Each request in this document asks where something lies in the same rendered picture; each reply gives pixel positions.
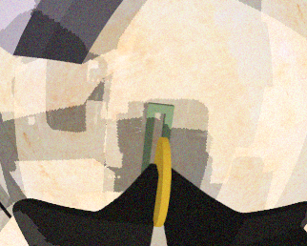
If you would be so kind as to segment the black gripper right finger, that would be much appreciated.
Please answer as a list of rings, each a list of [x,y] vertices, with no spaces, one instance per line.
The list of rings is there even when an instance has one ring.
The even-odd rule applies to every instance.
[[[172,168],[166,246],[245,246],[306,223],[307,202],[244,214],[202,192]]]

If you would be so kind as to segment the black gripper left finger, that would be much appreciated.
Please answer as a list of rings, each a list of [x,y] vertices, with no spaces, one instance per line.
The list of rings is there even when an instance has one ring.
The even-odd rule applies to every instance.
[[[157,184],[157,166],[150,164],[100,211],[20,199],[12,213],[29,246],[150,246]]]

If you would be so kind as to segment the gold coin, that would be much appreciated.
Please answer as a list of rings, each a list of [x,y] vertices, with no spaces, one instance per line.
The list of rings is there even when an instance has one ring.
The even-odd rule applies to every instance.
[[[153,164],[156,164],[158,171],[153,225],[164,226],[169,207],[170,179],[172,179],[172,151],[170,151],[168,138],[158,138]]]

